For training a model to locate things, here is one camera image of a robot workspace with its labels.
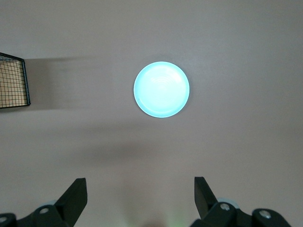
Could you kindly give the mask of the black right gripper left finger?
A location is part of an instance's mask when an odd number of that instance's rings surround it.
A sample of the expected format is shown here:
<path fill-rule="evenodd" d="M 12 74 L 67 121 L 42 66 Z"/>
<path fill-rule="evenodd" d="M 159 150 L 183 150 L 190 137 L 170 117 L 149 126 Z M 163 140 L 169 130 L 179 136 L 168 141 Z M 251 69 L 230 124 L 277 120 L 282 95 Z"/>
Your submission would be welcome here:
<path fill-rule="evenodd" d="M 77 178 L 53 205 L 37 208 L 18 227 L 73 227 L 87 205 L 87 182 Z"/>

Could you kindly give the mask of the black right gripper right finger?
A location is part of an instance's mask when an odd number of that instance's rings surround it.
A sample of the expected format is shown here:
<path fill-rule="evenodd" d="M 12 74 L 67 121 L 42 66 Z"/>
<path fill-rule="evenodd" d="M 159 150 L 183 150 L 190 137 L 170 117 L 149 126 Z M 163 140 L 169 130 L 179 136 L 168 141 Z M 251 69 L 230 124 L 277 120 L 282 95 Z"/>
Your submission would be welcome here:
<path fill-rule="evenodd" d="M 236 209 L 230 203 L 219 202 L 204 177 L 195 177 L 195 204 L 200 219 L 191 227 L 234 227 Z"/>

